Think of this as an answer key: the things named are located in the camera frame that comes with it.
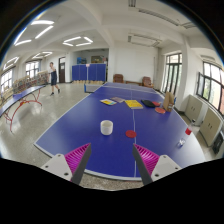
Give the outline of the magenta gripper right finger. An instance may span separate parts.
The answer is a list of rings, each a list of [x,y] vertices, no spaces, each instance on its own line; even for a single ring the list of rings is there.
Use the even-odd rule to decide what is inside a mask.
[[[159,160],[159,155],[137,144],[133,145],[132,154],[137,163],[143,184],[152,183],[151,175]]]

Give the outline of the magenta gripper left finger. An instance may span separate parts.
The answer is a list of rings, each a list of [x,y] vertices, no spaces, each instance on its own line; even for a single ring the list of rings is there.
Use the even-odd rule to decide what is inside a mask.
[[[65,155],[65,160],[72,172],[71,182],[79,185],[91,155],[91,144],[87,143]]]

